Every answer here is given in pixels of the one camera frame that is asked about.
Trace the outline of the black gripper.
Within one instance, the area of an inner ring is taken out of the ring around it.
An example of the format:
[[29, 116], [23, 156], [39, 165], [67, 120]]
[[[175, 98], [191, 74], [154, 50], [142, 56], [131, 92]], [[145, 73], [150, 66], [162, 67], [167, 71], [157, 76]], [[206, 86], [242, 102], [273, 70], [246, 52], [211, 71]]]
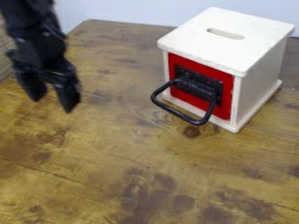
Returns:
[[81, 103], [75, 66], [66, 59], [66, 35], [58, 27], [9, 28], [17, 48], [7, 52], [14, 74], [30, 98], [38, 102], [54, 84], [61, 105], [70, 113]]

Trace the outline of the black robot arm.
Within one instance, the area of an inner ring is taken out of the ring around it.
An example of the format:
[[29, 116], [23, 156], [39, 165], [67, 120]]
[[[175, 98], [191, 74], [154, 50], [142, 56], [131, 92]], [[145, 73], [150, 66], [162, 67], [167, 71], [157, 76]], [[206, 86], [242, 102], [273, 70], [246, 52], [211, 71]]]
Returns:
[[66, 59], [67, 35], [54, 10], [54, 0], [0, 0], [4, 28], [17, 48], [6, 56], [30, 98], [38, 102], [53, 84], [61, 105], [70, 113], [81, 103], [77, 68]]

